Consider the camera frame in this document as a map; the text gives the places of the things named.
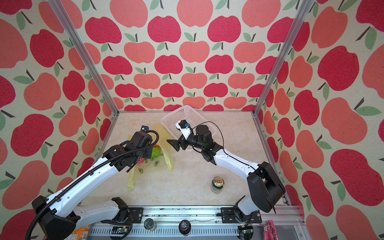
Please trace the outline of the green toy fruit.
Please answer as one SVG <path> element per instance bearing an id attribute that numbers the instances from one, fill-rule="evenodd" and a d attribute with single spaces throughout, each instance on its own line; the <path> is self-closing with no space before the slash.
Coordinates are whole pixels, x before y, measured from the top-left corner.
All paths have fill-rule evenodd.
<path id="1" fill-rule="evenodd" d="M 154 160 L 161 156 L 162 150 L 160 147 L 153 147 L 151 159 Z"/>

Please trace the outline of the yellow plastic bag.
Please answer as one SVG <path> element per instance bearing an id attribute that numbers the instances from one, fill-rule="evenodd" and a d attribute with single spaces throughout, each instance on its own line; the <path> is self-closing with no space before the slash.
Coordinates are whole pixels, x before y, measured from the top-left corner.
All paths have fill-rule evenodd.
<path id="1" fill-rule="evenodd" d="M 175 162 L 171 156 L 172 147 L 167 143 L 167 139 L 173 139 L 172 135 L 161 125 L 155 125 L 153 130 L 158 132 L 160 140 L 156 145 L 159 145 L 162 150 L 161 156 L 152 160 L 141 159 L 132 170 L 129 172 L 128 189 L 132 192 L 138 179 L 148 177 L 150 174 L 159 171 L 161 168 L 167 167 L 169 172 L 172 172 L 175 167 Z"/>

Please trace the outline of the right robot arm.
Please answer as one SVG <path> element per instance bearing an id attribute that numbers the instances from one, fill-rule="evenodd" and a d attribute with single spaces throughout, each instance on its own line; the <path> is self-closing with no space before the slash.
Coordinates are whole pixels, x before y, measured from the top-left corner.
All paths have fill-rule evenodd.
<path id="1" fill-rule="evenodd" d="M 242 197 L 234 205 L 232 216 L 237 222 L 248 223 L 260 211 L 268 213 L 275 210 L 276 203 L 284 196 L 286 189 L 269 163 L 256 164 L 231 154 L 213 140 L 205 124 L 191 128 L 187 121 L 181 120 L 176 123 L 176 128 L 182 135 L 178 140 L 167 142 L 177 152 L 190 146 L 207 162 L 223 167 L 247 182 L 250 195 Z"/>

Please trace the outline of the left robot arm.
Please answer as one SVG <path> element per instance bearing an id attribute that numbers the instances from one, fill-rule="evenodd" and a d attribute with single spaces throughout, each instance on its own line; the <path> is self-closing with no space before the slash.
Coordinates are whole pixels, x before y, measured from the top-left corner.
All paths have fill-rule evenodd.
<path id="1" fill-rule="evenodd" d="M 40 225 L 49 240 L 63 240 L 79 228 L 97 223 L 126 226 L 125 238 L 132 230 L 134 218 L 128 205 L 119 197 L 90 207 L 79 204 L 103 182 L 124 168 L 131 170 L 140 159 L 150 157 L 157 144 L 158 133 L 146 126 L 135 132 L 132 138 L 106 150 L 91 168 L 60 191 L 45 198 L 33 200 L 35 218 L 28 227 L 26 239 L 31 239 L 36 225 Z"/>

